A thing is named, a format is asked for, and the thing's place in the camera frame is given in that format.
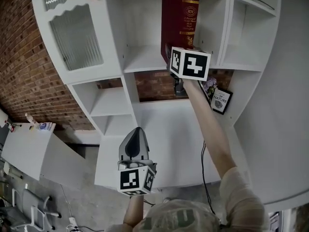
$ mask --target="white shelving unit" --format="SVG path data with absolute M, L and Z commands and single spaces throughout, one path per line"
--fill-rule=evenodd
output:
M 212 54 L 210 68 L 235 70 L 233 97 L 217 118 L 248 176 L 233 126 L 267 64 L 281 6 L 281 0 L 262 1 L 275 10 L 255 0 L 200 0 L 194 38 L 195 46 Z M 150 156 L 158 162 L 156 187 L 202 183 L 197 171 L 203 139 L 190 101 L 141 103 L 137 92 L 135 72 L 166 69 L 160 54 L 162 0 L 32 2 L 53 64 L 102 135 L 95 183 L 115 187 L 108 167 L 116 166 L 121 141 L 137 126 L 144 128 Z M 111 78 L 120 78 L 123 87 L 98 89 L 96 81 Z M 219 180 L 208 155 L 204 161 L 206 182 Z M 174 170 L 167 174 L 169 168 Z

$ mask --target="cabinet door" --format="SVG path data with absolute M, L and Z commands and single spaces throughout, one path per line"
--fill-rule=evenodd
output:
M 32 0 L 44 44 L 65 84 L 121 74 L 106 0 Z

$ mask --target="forearm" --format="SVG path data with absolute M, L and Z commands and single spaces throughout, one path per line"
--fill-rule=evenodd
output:
M 126 210 L 124 223 L 134 228 L 143 220 L 144 196 L 133 196 Z
M 206 147 L 220 175 L 235 167 L 227 136 L 213 114 L 197 81 L 184 80 L 184 88 L 197 116 Z

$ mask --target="white chair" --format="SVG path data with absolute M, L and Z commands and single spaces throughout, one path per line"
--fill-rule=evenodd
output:
M 13 207 L 18 209 L 15 202 L 15 193 L 18 194 L 15 189 L 12 189 Z M 24 189 L 21 200 L 22 207 L 20 211 L 25 218 L 24 221 L 21 221 L 20 224 L 14 224 L 11 229 L 16 230 L 19 227 L 32 226 L 38 231 L 45 231 L 46 223 L 50 229 L 55 230 L 55 227 L 50 224 L 50 221 L 48 220 L 48 217 L 46 215 L 52 215 L 57 218 L 61 218 L 61 214 L 57 212 L 50 212 L 47 210 L 47 201 L 51 200 L 52 198 L 50 196 L 43 200 L 28 189 Z

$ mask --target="picture frame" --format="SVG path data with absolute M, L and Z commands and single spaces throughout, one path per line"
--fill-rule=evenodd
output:
M 217 87 L 212 96 L 211 108 L 217 113 L 220 113 L 223 115 L 228 107 L 228 104 L 231 101 L 232 95 L 233 95 L 232 92 L 226 89 Z

